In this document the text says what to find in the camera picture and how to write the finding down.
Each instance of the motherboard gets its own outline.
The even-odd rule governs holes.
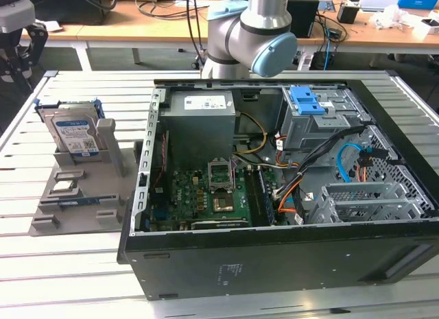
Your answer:
[[[278,183],[271,168],[234,167],[230,172],[222,169],[223,165],[212,167],[219,168],[211,174],[209,169],[173,172],[168,181],[169,197],[153,197],[152,231],[274,224],[271,197]]]

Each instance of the black computer case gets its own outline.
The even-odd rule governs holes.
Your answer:
[[[318,3],[318,0],[288,0],[287,10],[292,16],[291,32],[296,38],[311,36]]]
[[[96,0],[109,5],[110,0]],[[99,9],[85,0],[44,0],[35,6],[36,18],[41,21],[100,25],[108,12]]]

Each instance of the blue box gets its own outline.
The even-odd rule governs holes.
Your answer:
[[[437,2],[438,0],[399,0],[398,6],[400,8],[431,10]]]

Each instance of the metal slotted table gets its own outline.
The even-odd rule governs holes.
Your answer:
[[[117,121],[120,146],[132,147],[144,136],[153,79],[172,78],[198,74],[62,72],[41,80],[0,139],[0,318],[320,318],[329,313],[332,318],[430,318],[439,313],[439,257],[394,285],[149,303],[131,267],[116,262],[119,233],[28,236],[56,148],[34,113],[34,98],[98,97],[106,116]],[[399,77],[332,71],[287,72],[279,78],[363,81],[439,173],[439,118]]]

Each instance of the sticker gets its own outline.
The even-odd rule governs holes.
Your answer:
[[[323,108],[333,108],[334,104],[332,102],[318,102],[319,105]]]
[[[302,200],[303,201],[312,201],[312,200],[314,200],[314,193],[312,193],[312,192],[306,193],[306,197],[304,197]]]
[[[185,110],[220,110],[225,109],[224,96],[186,96]]]
[[[98,154],[95,139],[88,134],[90,126],[86,120],[57,121],[56,130],[70,153],[78,156]]]
[[[297,214],[297,213],[295,214],[294,220],[296,221],[296,223],[298,225],[303,225],[303,218],[301,218],[301,216],[299,216],[299,214]]]
[[[243,264],[223,264],[219,266],[217,285],[229,286],[242,273]]]
[[[281,139],[276,140],[276,149],[278,151],[283,151],[283,142]]]
[[[76,206],[78,202],[76,201],[66,201],[66,202],[60,202],[60,204],[63,204],[65,206]]]

